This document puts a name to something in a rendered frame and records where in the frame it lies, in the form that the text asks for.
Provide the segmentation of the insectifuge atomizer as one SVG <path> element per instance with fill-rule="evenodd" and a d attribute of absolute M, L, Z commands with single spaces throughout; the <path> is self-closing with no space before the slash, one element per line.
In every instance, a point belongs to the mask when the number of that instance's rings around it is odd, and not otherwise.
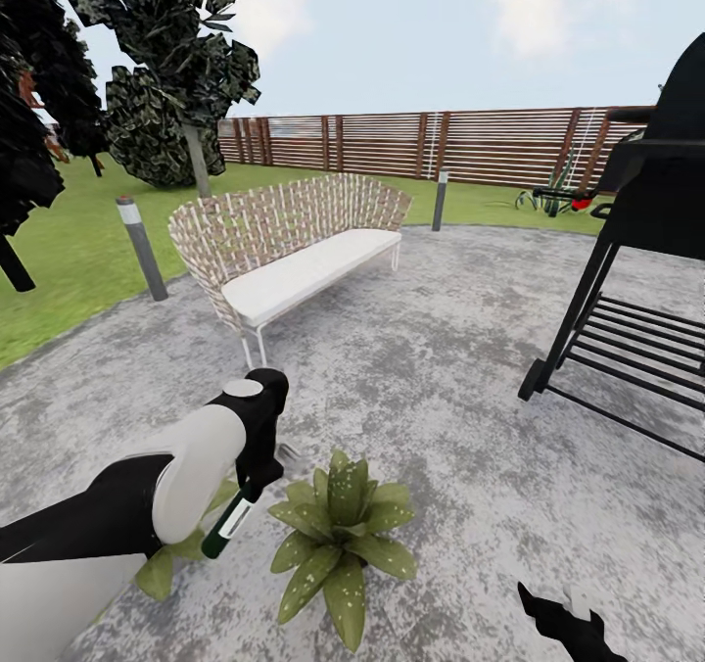
<path fill-rule="evenodd" d="M 228 542 L 232 540 L 232 537 L 242 525 L 254 504 L 256 504 L 256 501 L 251 500 L 250 480 L 246 480 L 241 491 L 235 492 L 231 496 L 230 503 L 220 518 L 216 520 L 216 524 L 210 533 L 208 535 L 204 534 L 204 537 L 208 538 L 204 541 L 202 551 L 206 556 L 210 557 L 206 559 L 218 558 L 218 555 L 224 551 Z"/>

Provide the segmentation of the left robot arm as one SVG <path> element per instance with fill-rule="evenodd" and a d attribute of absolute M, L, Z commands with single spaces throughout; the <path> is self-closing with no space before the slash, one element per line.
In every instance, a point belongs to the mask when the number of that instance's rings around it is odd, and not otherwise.
<path fill-rule="evenodd" d="M 274 435 L 287 390 L 281 371 L 253 368 L 84 494 L 0 527 L 0 662 L 59 660 L 165 544 L 198 529 L 233 469 L 251 500 L 284 474 L 275 457 L 303 473 L 305 451 Z"/>

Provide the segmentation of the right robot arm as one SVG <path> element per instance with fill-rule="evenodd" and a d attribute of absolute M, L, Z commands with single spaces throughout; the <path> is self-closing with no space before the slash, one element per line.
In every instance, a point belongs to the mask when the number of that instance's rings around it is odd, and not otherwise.
<path fill-rule="evenodd" d="M 628 662 L 612 653 L 603 637 L 603 621 L 590 608 L 620 612 L 620 602 L 613 594 L 578 585 L 563 585 L 568 601 L 558 603 L 534 597 L 521 581 L 518 592 L 528 616 L 536 618 L 543 637 L 558 638 L 566 645 L 574 662 Z"/>

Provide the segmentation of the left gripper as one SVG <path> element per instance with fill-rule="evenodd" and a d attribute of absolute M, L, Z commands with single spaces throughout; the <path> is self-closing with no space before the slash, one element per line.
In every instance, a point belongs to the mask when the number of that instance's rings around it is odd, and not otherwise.
<path fill-rule="evenodd" d="M 267 440 L 252 438 L 235 460 L 234 474 L 238 487 L 250 480 L 251 500 L 257 500 L 267 484 L 284 474 L 284 467 L 273 457 L 275 435 Z"/>

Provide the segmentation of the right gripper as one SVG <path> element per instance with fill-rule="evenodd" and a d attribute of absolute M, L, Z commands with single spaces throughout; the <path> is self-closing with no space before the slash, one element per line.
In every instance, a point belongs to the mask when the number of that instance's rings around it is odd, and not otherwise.
<path fill-rule="evenodd" d="M 566 650 L 574 662 L 577 662 L 577 649 L 585 639 L 598 639 L 605 643 L 603 621 L 593 611 L 590 611 L 590 621 L 585 622 L 565 610 L 563 603 L 534 597 L 521 581 L 518 581 L 518 592 L 526 614 L 536 618 L 539 633 L 543 637 L 558 638 L 566 645 Z"/>

